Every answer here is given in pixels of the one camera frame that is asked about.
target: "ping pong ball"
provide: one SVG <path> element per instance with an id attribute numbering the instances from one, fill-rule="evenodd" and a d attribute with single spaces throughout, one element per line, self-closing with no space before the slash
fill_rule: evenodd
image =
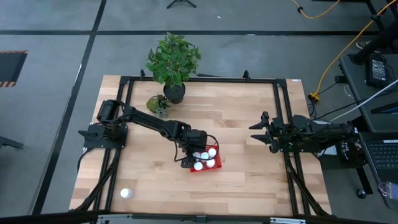
<path id="1" fill-rule="evenodd" d="M 209 153 L 210 158 L 214 158 L 217 154 L 217 151 L 216 151 L 216 149 L 211 148 L 211 149 L 209 149 L 208 153 Z"/>
<path id="2" fill-rule="evenodd" d="M 196 162 L 196 163 L 193 165 L 193 168 L 194 168 L 195 170 L 202 170 L 202 169 L 203 169 L 203 164 L 202 164 L 201 162 Z"/>
<path id="3" fill-rule="evenodd" d="M 209 159 L 209 154 L 207 152 L 204 152 L 200 155 L 201 159 Z"/>
<path id="4" fill-rule="evenodd" d="M 214 159 L 206 161 L 206 166 L 209 168 L 212 168 L 215 164 L 216 164 L 216 162 L 214 161 Z"/>

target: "plant pot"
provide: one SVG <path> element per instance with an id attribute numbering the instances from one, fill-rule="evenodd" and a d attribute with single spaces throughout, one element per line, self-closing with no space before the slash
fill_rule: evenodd
<path id="1" fill-rule="evenodd" d="M 185 95 L 185 85 L 182 86 L 175 85 L 171 88 L 168 85 L 163 87 L 164 95 L 170 100 L 171 103 L 178 104 L 181 103 Z"/>

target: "power cord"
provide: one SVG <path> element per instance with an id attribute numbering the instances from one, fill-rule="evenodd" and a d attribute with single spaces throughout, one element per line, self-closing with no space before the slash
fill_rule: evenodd
<path id="1" fill-rule="evenodd" d="M 322 17 L 322 16 L 326 15 L 326 13 L 328 13 L 328 12 L 330 11 L 330 9 L 333 9 L 340 1 L 341 1 L 341 0 L 337 0 L 337 2 L 335 2 L 332 6 L 330 6 L 330 8 L 328 8 L 325 12 L 323 12 L 323 13 L 317 15 L 317 16 L 311 17 L 311 16 L 307 16 L 307 15 L 304 13 L 304 10 L 303 10 L 303 7 L 302 7 L 302 6 L 299 6 L 299 4 L 297 4 L 296 1 L 292 0 L 292 2 L 297 6 L 298 12 L 300 12 L 301 14 L 303 14 L 303 16 L 306 17 L 307 19 L 317 19 L 317 18 L 319 18 L 319 17 Z"/>
<path id="2" fill-rule="evenodd" d="M 384 10 L 386 10 L 391 4 L 393 4 L 394 2 L 396 2 L 397 0 L 393 0 L 393 1 L 391 1 L 389 4 L 387 4 L 386 6 L 384 6 L 377 14 L 376 14 L 376 16 L 380 16 L 380 14 L 382 14 L 383 12 L 384 12 Z M 358 39 L 358 37 L 359 36 L 361 36 L 362 35 L 362 33 L 371 25 L 373 23 L 373 20 L 371 20 L 362 30 L 361 30 L 361 32 L 359 32 L 359 34 L 337 55 L 337 57 L 329 64 L 329 66 L 326 68 L 326 70 L 323 72 L 323 74 L 322 74 L 322 76 L 321 76 L 321 79 L 320 79 L 320 81 L 319 81 L 319 84 L 318 84 L 318 89 L 316 90 L 316 92 L 315 93 L 310 93 L 309 94 L 309 96 L 308 96 L 308 98 L 310 99 L 310 100 L 314 100 L 315 102 L 318 102 L 319 101 L 319 96 L 318 96 L 318 94 L 319 94 L 319 91 L 320 91 L 320 88 L 321 88 L 321 84 L 322 84 L 322 81 L 323 81 L 323 79 L 324 79 L 324 77 L 325 77 L 325 75 L 326 75 L 326 73 L 329 71 L 329 69 L 331 68 L 331 66 L 341 57 L 341 55 L 348 49 L 348 47 L 350 47 L 351 46 L 351 44 L 353 44 L 357 39 Z"/>
<path id="3" fill-rule="evenodd" d="M 392 86 L 395 85 L 396 83 L 398 83 L 398 80 L 393 81 L 390 85 L 384 87 L 382 90 L 378 91 L 376 94 L 374 94 L 373 96 L 369 97 L 367 100 L 365 100 L 364 102 L 362 102 L 360 105 L 358 105 L 358 106 L 354 107 L 353 109 L 351 109 L 351 110 L 349 110 L 349 111 L 347 111 L 347 112 L 345 112 L 345 113 L 343 113 L 343 114 L 341 114 L 341 115 L 339 115 L 339 116 L 337 116 L 337 117 L 331 119 L 330 122 L 333 122 L 334 120 L 336 120 L 336 119 L 338 119 L 338 118 L 340 118 L 340 117 L 342 117 L 342 116 L 344 116 L 344 115 L 346 115 L 346 114 L 349 114 L 349 113 L 351 113 L 352 111 L 354 111 L 354 110 L 360 108 L 362 105 L 364 105 L 365 103 L 371 101 L 371 100 L 372 100 L 373 98 L 375 98 L 377 95 L 379 95 L 380 93 L 384 92 L 386 89 L 392 87 Z"/>
<path id="4" fill-rule="evenodd" d="M 349 87 L 349 85 L 345 85 L 344 86 L 344 92 L 346 93 L 346 95 L 348 96 L 348 97 L 350 97 L 350 98 L 354 98 L 353 96 L 351 96 L 351 94 L 349 94 L 349 93 L 347 93 L 347 91 L 346 91 L 346 87 Z"/>
<path id="5" fill-rule="evenodd" d="M 326 88 L 325 90 L 319 92 L 318 95 L 321 94 L 321 93 L 324 93 L 324 92 L 328 91 L 330 88 L 332 88 L 332 87 L 335 86 L 336 84 L 337 84 L 337 83 L 334 83 L 334 84 L 330 85 L 330 86 L 329 86 L 328 88 Z M 310 111 L 310 109 L 312 109 L 312 112 L 310 113 L 310 117 L 313 117 L 314 119 L 316 119 L 316 118 L 317 118 L 317 109 L 315 108 L 316 102 L 315 102 L 315 100 L 311 100 L 311 99 L 310 99 L 310 101 L 311 101 L 311 104 L 307 105 L 307 106 L 310 106 L 310 105 L 311 105 L 311 107 L 308 108 L 308 111 Z"/>
<path id="6" fill-rule="evenodd" d="M 376 98 L 377 98 L 377 97 L 386 96 L 386 95 L 388 95 L 388 94 L 396 93 L 396 92 L 398 92 L 398 90 L 389 91 L 389 92 L 387 92 L 387 93 L 385 93 L 385 94 L 383 94 L 383 95 L 376 96 Z M 331 113 L 334 113 L 334 112 L 337 112 L 337 111 L 339 111 L 339 110 L 345 109 L 345 108 L 347 108 L 347 107 L 349 107 L 349 106 L 352 106 L 352 105 L 354 105 L 354 104 L 358 104 L 358 103 L 363 102 L 363 101 L 365 101 L 365 100 L 367 100 L 367 99 L 368 99 L 368 98 L 363 99 L 363 100 L 360 100 L 360 101 L 355 101 L 354 103 L 350 103 L 350 104 L 348 104 L 348 105 L 342 106 L 341 108 L 335 109 L 335 110 L 333 110 L 333 111 L 331 111 L 331 112 L 327 112 L 327 113 L 325 113 L 324 115 L 320 116 L 319 118 L 313 119 L 313 121 L 322 119 L 322 118 L 328 116 L 328 115 L 331 114 Z"/>

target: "black metal frame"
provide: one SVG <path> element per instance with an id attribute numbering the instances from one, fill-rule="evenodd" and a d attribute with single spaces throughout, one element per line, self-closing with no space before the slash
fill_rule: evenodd
<path id="1" fill-rule="evenodd" d="M 126 77 L 123 76 L 119 82 L 119 90 L 117 99 L 121 99 L 124 87 L 128 84 L 126 102 L 125 104 L 129 105 L 131 96 L 132 96 L 132 88 L 134 81 L 153 81 L 152 77 L 145 76 L 143 70 L 141 70 L 141 75 L 139 77 Z M 289 100 L 289 92 L 287 89 L 287 83 L 284 79 L 262 79 L 262 78 L 251 78 L 248 71 L 245 71 L 242 78 L 222 78 L 222 77 L 214 77 L 212 75 L 203 75 L 200 74 L 200 77 L 191 77 L 188 82 L 220 82 L 220 83 L 264 83 L 264 84 L 272 84 L 274 89 L 274 97 L 275 97 L 275 107 L 277 110 L 277 115 L 280 118 L 283 118 L 282 114 L 282 106 L 280 103 L 279 97 L 279 89 L 282 89 L 285 101 L 285 107 L 287 112 L 287 117 L 289 122 L 292 120 L 292 110 L 290 107 Z M 134 218 L 134 219 L 154 219 L 154 220 L 180 220 L 180 221 L 193 221 L 193 222 L 212 222 L 212 221 L 247 221 L 247 222 L 264 222 L 270 223 L 272 221 L 276 221 L 278 218 L 276 217 L 261 217 L 261 216 L 237 216 L 237 215 L 179 215 L 179 214 L 159 214 L 159 213 L 113 213 L 111 210 L 111 203 L 114 193 L 114 187 L 116 183 L 116 174 L 120 159 L 120 152 L 122 148 L 115 149 L 116 154 L 113 159 L 112 164 L 115 164 L 114 168 L 109 173 L 108 163 L 109 163 L 109 155 L 111 149 L 105 149 L 103 164 L 101 166 L 100 178 L 104 176 L 111 176 L 109 181 L 109 189 L 106 194 L 106 205 L 104 210 L 99 209 L 99 201 L 101 200 L 101 191 L 94 198 L 94 207 L 92 211 L 87 211 L 89 204 L 81 205 L 75 211 L 68 213 L 55 213 L 55 214 L 46 214 L 46 215 L 38 215 L 33 214 L 31 216 L 24 217 L 8 217 L 8 218 L 0 218 L 0 223 L 83 223 L 83 222 L 91 222 L 95 223 L 97 220 L 102 220 L 105 223 L 109 223 L 109 219 L 107 218 Z M 288 152 L 284 152 L 284 161 L 285 167 L 287 171 L 287 182 L 289 186 L 289 194 L 290 201 L 292 204 L 292 217 L 286 217 L 287 219 L 294 220 L 308 220 L 308 223 L 370 223 L 370 222 L 362 222 L 359 220 L 345 220 L 336 218 L 332 215 L 327 214 L 319 204 L 315 201 L 315 199 L 311 196 L 311 193 L 305 187 L 303 173 L 302 173 L 302 165 L 300 161 L 300 155 L 295 154 L 295 163 L 297 172 L 295 171 L 292 162 L 290 161 L 290 155 Z M 304 213 L 303 215 L 299 214 L 297 199 L 294 189 L 294 182 L 298 185 L 303 199 Z M 308 204 L 314 208 L 316 216 L 310 214 L 310 209 Z"/>
<path id="2" fill-rule="evenodd" d="M 154 81 L 153 77 L 147 77 L 145 76 L 145 73 L 143 70 L 141 70 L 141 74 L 139 77 L 121 77 L 121 80 L 119 82 L 119 90 L 118 90 L 118 96 L 117 99 L 120 100 L 121 95 L 123 93 L 124 86 L 128 83 L 129 87 L 127 89 L 127 96 L 126 96 L 126 102 L 125 104 L 129 105 L 131 96 L 132 96 L 132 89 L 133 89 L 133 83 L 134 81 Z M 188 82 L 220 82 L 220 83 L 264 83 L 264 84 L 272 84 L 273 89 L 274 89 L 274 97 L 275 97 L 275 106 L 277 109 L 277 115 L 278 117 L 283 119 L 283 114 L 282 114 L 282 106 L 280 102 L 280 97 L 279 97 L 279 88 L 282 89 L 283 95 L 284 95 L 284 101 L 285 101 L 285 107 L 287 111 L 287 117 L 288 120 L 291 121 L 292 119 L 292 110 L 290 107 L 290 100 L 289 100 L 289 92 L 287 91 L 287 83 L 286 80 L 284 79 L 262 79 L 262 78 L 251 78 L 249 75 L 249 72 L 245 71 L 244 75 L 242 78 L 226 78 L 226 77 L 214 77 L 212 75 L 203 75 L 200 74 L 200 77 L 191 77 Z M 108 165 L 108 160 L 109 160 L 109 153 L 107 153 L 111 149 L 106 149 L 106 153 L 104 154 L 104 159 L 103 159 L 103 164 L 101 167 L 101 173 L 105 172 L 107 165 Z M 301 180 L 304 183 L 304 178 L 303 178 L 303 171 L 302 171 L 302 165 L 301 165 L 301 160 L 300 160 L 300 155 L 295 154 L 295 163 L 296 163 L 296 168 L 297 168 L 297 178 Z M 299 215 L 299 210 L 297 206 L 297 199 L 296 199 L 296 194 L 295 194 L 295 189 L 294 189 L 294 179 L 292 178 L 291 175 L 289 175 L 289 166 L 287 165 L 288 162 L 290 162 L 290 155 L 288 152 L 284 153 L 284 160 L 286 164 L 286 171 L 287 171 L 287 182 L 289 185 L 289 194 L 290 194 L 290 201 L 292 204 L 292 213 L 293 215 Z M 117 174 L 117 168 L 113 172 L 111 178 L 110 178 L 110 183 L 109 183 L 109 189 L 108 193 L 106 196 L 106 205 L 105 205 L 105 210 L 110 210 L 111 209 L 111 203 L 112 203 L 112 198 L 113 198 L 113 193 L 114 193 L 114 186 L 115 186 L 115 180 L 116 180 L 116 174 Z M 99 194 L 95 200 L 95 203 L 99 203 L 98 201 L 100 200 L 101 195 Z M 304 214 L 305 215 L 310 215 L 310 208 L 308 205 L 308 201 L 304 197 L 304 194 L 302 193 L 302 200 L 303 200 L 303 207 L 304 207 Z M 164 217 L 165 219 L 173 219 L 173 220 L 181 220 L 183 217 L 187 217 L 184 215 L 166 215 L 163 216 L 162 214 L 146 214 L 147 217 L 152 217 L 152 218 L 161 218 Z M 204 218 L 205 220 L 207 219 L 206 215 L 199 216 Z M 253 217 L 253 221 L 259 221 L 260 217 Z"/>

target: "concrete floor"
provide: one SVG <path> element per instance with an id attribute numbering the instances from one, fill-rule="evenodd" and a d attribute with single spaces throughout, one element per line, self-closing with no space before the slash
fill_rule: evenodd
<path id="1" fill-rule="evenodd" d="M 365 4 L 339 3 L 321 19 L 308 20 L 297 13 L 289 0 L 192 0 L 197 8 L 177 3 L 166 10 L 165 0 L 108 0 L 99 30 L 361 30 L 369 21 Z M 3 0 L 0 1 L 0 30 L 91 30 L 100 0 Z M 299 0 L 309 15 L 323 12 L 331 2 Z M 374 1 L 378 10 L 384 2 Z M 391 13 L 383 17 L 388 24 Z M 87 35 L 0 35 L 1 50 L 28 50 L 29 55 L 14 88 L 0 88 L 0 136 L 25 142 L 16 151 L 0 152 L 0 217 L 29 213 L 49 156 L 55 131 L 88 41 Z M 146 55 L 161 35 L 98 35 L 68 126 L 44 213 L 68 209 L 76 178 L 76 162 L 93 114 L 103 75 L 138 75 Z M 202 52 L 198 72 L 224 77 L 299 78 L 305 93 L 314 91 L 328 64 L 353 37 L 188 35 L 187 40 Z M 348 52 L 355 52 L 352 47 Z M 339 75 L 333 66 L 323 89 Z M 318 114 L 351 103 L 344 85 L 322 94 Z M 353 113 L 345 120 L 354 118 Z M 367 170 L 369 179 L 376 189 Z M 378 194 L 360 200 L 355 170 L 324 170 L 334 215 L 341 218 L 392 223 L 398 213 L 384 206 Z M 345 184 L 337 184 L 337 179 Z M 134 223 L 155 223 L 136 220 Z"/>

